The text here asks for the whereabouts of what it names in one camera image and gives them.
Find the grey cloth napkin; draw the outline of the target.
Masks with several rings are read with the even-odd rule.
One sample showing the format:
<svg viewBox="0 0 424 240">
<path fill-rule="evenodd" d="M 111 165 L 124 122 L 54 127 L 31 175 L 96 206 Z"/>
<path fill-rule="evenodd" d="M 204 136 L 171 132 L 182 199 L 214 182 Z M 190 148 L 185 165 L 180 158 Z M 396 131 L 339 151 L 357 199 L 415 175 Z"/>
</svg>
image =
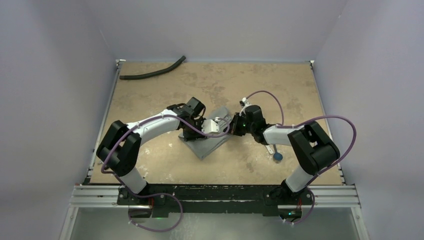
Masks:
<svg viewBox="0 0 424 240">
<path fill-rule="evenodd" d="M 217 108 L 216 110 L 212 111 L 211 114 L 207 117 L 207 119 L 215 119 L 216 117 L 222 118 L 223 120 L 220 120 L 218 122 L 218 125 L 220 127 L 219 133 L 223 133 L 227 127 L 226 122 L 232 121 L 232 116 L 230 110 L 225 107 L 221 106 Z M 194 141 L 185 141 L 183 134 L 180 133 L 178 135 L 178 138 L 200 159 L 203 160 L 208 155 L 210 155 L 213 151 L 215 151 L 217 148 L 219 148 L 221 145 L 223 145 L 226 141 L 228 141 L 231 137 L 231 134 L 228 132 L 226 135 L 222 137 L 207 137 L 207 138 L 200 138 Z"/>
</svg>

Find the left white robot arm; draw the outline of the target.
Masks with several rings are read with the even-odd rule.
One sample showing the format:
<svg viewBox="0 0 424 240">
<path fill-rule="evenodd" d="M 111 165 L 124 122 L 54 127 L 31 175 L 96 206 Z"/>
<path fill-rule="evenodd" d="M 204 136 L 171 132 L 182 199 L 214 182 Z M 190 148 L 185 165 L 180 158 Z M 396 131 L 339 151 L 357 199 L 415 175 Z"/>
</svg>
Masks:
<svg viewBox="0 0 424 240">
<path fill-rule="evenodd" d="M 192 97 L 187 103 L 167 106 L 162 112 L 141 121 L 114 121 L 101 140 L 96 156 L 103 162 L 102 173 L 113 174 L 129 188 L 129 197 L 138 205 L 149 199 L 148 182 L 136 168 L 140 147 L 168 132 L 182 130 L 183 139 L 205 138 L 200 132 L 206 106 Z"/>
</svg>

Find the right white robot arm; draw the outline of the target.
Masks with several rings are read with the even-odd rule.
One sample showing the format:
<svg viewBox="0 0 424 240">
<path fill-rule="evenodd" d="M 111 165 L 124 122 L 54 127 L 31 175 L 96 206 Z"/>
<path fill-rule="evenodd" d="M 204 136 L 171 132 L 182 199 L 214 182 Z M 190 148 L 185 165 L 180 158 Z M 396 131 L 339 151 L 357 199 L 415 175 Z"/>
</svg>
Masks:
<svg viewBox="0 0 424 240">
<path fill-rule="evenodd" d="M 268 195 L 288 204 L 300 198 L 301 192 L 319 171 L 329 167 L 341 156 L 340 150 L 316 121 L 294 128 L 283 128 L 266 122 L 258 105 L 247 106 L 234 114 L 230 133 L 235 136 L 250 134 L 262 145 L 292 147 L 299 166 Z"/>
</svg>

